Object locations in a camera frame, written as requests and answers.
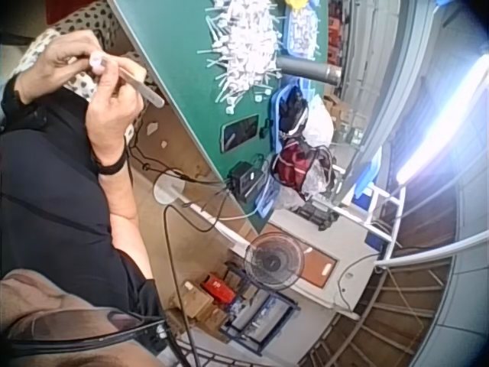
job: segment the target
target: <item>green workbench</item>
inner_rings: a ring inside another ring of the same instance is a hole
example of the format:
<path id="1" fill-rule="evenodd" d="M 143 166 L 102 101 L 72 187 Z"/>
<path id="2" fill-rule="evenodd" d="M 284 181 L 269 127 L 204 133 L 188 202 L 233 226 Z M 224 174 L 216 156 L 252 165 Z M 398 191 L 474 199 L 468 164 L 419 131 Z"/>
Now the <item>green workbench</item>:
<path id="1" fill-rule="evenodd" d="M 285 5 L 277 0 L 277 12 L 283 15 Z M 239 161 L 253 161 L 257 154 L 265 157 L 271 153 L 270 136 L 252 138 L 237 148 L 222 154 L 220 139 L 222 126 L 239 121 L 251 115 L 259 116 L 259 127 L 265 125 L 268 117 L 268 101 L 256 103 L 254 94 L 247 93 L 236 106 L 234 115 L 226 115 L 225 103 L 215 103 L 220 92 L 215 77 L 222 68 L 206 68 L 206 59 L 216 54 L 197 54 L 197 50 L 211 48 L 212 39 L 206 23 L 205 8 L 212 7 L 210 0 L 108 0 L 121 26 L 134 47 L 147 61 L 161 91 L 167 97 L 187 131 L 193 137 L 210 167 L 221 178 Z M 328 7 L 321 0 L 316 9 L 321 31 L 318 35 L 319 62 L 326 62 L 328 45 Z M 277 87 L 277 81 L 271 81 Z M 321 93 L 321 84 L 315 85 Z M 253 205 L 243 206 L 245 213 L 253 210 Z M 268 221 L 259 216 L 250 217 L 257 231 L 261 231 Z"/>

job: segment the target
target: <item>fan guard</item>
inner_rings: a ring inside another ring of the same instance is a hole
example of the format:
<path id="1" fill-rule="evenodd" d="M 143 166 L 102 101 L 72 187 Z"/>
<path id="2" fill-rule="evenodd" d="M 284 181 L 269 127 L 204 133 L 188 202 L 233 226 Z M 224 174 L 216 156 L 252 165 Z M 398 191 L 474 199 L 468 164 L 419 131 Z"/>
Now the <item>fan guard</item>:
<path id="1" fill-rule="evenodd" d="M 248 276 L 275 291 L 290 287 L 303 272 L 304 254 L 299 243 L 281 232 L 257 237 L 246 249 Z"/>

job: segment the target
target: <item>person's right hand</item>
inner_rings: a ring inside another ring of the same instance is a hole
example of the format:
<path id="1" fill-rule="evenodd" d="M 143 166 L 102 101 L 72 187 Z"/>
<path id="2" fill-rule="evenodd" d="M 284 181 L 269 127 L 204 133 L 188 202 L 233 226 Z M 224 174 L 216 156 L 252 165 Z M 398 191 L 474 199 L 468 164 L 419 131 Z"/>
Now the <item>person's right hand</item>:
<path id="1" fill-rule="evenodd" d="M 132 60 L 106 55 L 107 64 L 86 113 L 86 129 L 92 149 L 104 166 L 115 164 L 125 149 L 124 133 L 143 109 L 143 99 L 129 84 L 118 90 L 118 68 L 144 82 L 146 70 Z"/>
<path id="2" fill-rule="evenodd" d="M 97 50 L 101 50 L 101 47 L 92 31 L 77 31 L 56 37 L 39 55 L 35 64 L 18 75 L 14 89 L 27 105 L 36 98 L 54 92 L 76 74 L 87 70 L 89 56 Z"/>

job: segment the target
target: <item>white polka dot fabric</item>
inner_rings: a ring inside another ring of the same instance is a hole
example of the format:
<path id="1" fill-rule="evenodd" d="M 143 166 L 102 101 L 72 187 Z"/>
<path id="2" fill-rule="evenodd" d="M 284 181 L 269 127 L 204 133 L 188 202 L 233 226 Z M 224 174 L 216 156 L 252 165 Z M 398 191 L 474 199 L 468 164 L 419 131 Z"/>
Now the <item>white polka dot fabric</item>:
<path id="1" fill-rule="evenodd" d="M 21 58 L 18 66 L 12 72 L 12 76 L 32 67 L 39 55 L 55 37 L 73 31 L 80 31 L 82 29 L 91 29 L 99 40 L 103 50 L 108 50 L 111 47 L 114 47 L 117 34 L 122 30 L 121 25 L 115 19 L 107 2 L 93 2 L 85 8 L 75 11 L 37 37 L 28 48 L 25 55 Z M 146 67 L 139 54 L 135 51 L 128 52 L 122 56 L 132 59 Z M 152 88 L 152 90 L 157 90 L 157 86 L 150 76 L 146 77 L 145 83 Z M 96 91 L 97 84 L 92 78 L 92 75 L 89 75 L 88 73 L 80 73 L 69 80 L 64 87 L 72 90 L 78 96 L 81 96 L 90 102 L 93 93 Z M 141 120 L 146 109 L 147 103 L 145 102 L 144 110 L 136 119 L 136 123 Z"/>

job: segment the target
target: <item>gray pipe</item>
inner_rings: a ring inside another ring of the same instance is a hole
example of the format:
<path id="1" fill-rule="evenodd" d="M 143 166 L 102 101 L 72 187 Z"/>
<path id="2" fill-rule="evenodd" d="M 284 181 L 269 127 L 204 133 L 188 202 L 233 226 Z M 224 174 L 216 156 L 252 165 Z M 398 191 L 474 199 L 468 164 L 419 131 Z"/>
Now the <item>gray pipe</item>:
<path id="1" fill-rule="evenodd" d="M 279 56 L 277 67 L 285 74 L 300 76 L 333 86 L 338 86 L 342 79 L 341 67 L 298 57 Z"/>

